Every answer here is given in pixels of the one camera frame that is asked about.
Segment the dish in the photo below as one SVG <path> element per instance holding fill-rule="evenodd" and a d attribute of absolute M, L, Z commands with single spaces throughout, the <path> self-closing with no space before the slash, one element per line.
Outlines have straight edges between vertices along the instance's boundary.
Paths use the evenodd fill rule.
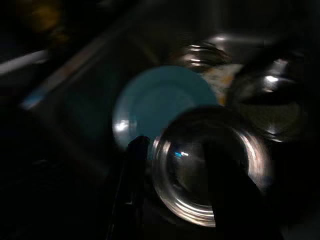
<path fill-rule="evenodd" d="M 143 72 L 122 91 L 115 104 L 112 130 L 121 149 L 138 136 L 153 141 L 178 115 L 217 105 L 215 94 L 197 73 L 180 66 Z"/>
<path fill-rule="evenodd" d="M 193 109 L 169 125 L 152 147 L 154 188 L 178 217 L 215 227 L 202 148 L 207 141 L 224 146 L 262 192 L 273 182 L 273 168 L 263 140 L 239 114 L 227 108 Z"/>

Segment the light blue plate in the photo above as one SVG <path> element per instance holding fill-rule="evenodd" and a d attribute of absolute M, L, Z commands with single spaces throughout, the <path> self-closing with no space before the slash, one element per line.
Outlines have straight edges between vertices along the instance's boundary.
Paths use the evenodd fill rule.
<path fill-rule="evenodd" d="M 138 136 L 153 141 L 178 115 L 205 105 L 218 101 L 197 73 L 180 66 L 147 70 L 126 86 L 116 102 L 115 140 L 122 149 Z"/>

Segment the sink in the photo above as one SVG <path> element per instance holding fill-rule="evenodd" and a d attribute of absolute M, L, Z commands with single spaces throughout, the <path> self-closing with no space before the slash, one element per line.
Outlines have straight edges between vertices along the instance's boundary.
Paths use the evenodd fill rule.
<path fill-rule="evenodd" d="M 165 64 L 172 51 L 199 42 L 215 44 L 232 63 L 246 64 L 294 29 L 298 8 L 289 0 L 141 1 L 49 76 L 21 107 L 38 116 L 100 185 L 119 164 L 112 112 L 130 79 Z"/>

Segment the plate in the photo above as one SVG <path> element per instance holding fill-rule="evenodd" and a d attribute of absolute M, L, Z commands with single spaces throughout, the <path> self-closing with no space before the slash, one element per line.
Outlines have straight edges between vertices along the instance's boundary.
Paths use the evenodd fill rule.
<path fill-rule="evenodd" d="M 122 149 L 138 136 L 151 141 L 185 111 L 218 101 L 207 82 L 180 66 L 161 66 L 143 72 L 122 91 L 115 104 L 112 130 Z"/>

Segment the metal surface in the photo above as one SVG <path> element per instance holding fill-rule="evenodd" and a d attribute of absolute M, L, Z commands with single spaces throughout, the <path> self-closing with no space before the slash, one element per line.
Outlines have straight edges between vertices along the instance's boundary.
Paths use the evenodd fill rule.
<path fill-rule="evenodd" d="M 119 162 L 112 112 L 131 79 L 200 42 L 215 44 L 233 64 L 246 64 L 295 25 L 290 5 L 287 0 L 142 0 L 21 106 L 40 118 L 71 160 L 100 184 Z M 92 128 L 97 136 L 87 133 Z"/>

